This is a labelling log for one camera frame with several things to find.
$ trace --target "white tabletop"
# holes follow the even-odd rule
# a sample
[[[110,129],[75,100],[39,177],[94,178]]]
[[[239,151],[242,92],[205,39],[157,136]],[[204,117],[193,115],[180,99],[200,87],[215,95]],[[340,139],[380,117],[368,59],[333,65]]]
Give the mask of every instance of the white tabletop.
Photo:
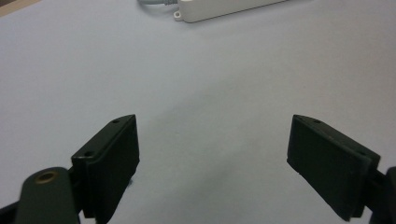
[[[292,0],[196,23],[176,10],[43,0],[0,18],[0,206],[136,114],[141,163],[111,223],[344,223],[287,165],[291,117],[396,165],[396,2]]]

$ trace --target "white power supply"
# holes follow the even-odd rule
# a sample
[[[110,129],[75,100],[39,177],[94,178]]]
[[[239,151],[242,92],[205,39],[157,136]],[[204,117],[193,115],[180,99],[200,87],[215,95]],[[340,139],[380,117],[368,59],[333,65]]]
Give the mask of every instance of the white power supply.
[[[178,4],[176,21],[195,22],[286,0],[138,0],[141,4]]]

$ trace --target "white table surface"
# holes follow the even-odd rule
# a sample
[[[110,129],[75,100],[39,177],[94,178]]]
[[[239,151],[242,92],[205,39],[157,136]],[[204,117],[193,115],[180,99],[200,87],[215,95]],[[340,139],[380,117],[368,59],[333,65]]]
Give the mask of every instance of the white table surface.
[[[141,163],[111,223],[344,223],[287,165],[291,117],[396,165],[396,2],[292,0],[196,23],[176,10],[43,0],[0,18],[0,206],[136,114]]]

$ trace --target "screw hole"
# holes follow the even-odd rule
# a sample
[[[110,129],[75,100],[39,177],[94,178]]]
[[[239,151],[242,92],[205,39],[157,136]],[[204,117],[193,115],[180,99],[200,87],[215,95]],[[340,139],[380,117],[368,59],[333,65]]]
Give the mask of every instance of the screw hole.
[[[56,173],[54,171],[48,171],[42,175],[39,175],[35,179],[35,182],[37,184],[46,184],[46,183],[49,183],[50,181],[52,181],[53,179],[55,179],[57,175],[58,175],[58,173]]]
[[[92,151],[87,151],[86,153],[84,153],[84,156],[91,157],[91,156],[93,156],[93,154],[95,154],[95,153]]]

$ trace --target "cable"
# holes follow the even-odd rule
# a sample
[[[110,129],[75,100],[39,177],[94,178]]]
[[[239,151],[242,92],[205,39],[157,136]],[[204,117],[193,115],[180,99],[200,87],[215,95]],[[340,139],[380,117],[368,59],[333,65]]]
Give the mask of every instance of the cable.
[[[159,5],[159,4],[165,4],[165,5],[172,5],[172,4],[177,4],[177,0],[137,0],[140,4],[143,5]]]

